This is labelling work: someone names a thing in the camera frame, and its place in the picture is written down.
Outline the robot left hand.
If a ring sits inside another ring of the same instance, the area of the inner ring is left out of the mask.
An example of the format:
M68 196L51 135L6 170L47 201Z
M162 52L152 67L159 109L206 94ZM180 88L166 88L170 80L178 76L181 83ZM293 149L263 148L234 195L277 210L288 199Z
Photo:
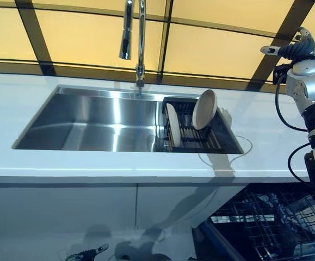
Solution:
M78 261L94 260L98 254L106 251L108 248L109 248L109 244L104 244L98 248L94 248L91 250L85 250L85 251L82 251L82 252L76 253L76 254L71 254L65 259L65 261L69 261L69 260L78 260Z

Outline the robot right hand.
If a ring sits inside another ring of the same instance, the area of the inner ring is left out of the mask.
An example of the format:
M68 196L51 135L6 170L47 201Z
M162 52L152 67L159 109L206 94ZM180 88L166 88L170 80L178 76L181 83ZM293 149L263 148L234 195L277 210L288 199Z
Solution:
M263 46L260 51L266 55L274 55L295 63L303 60L315 60L315 41L312 34L304 27L297 29L298 42L287 46Z

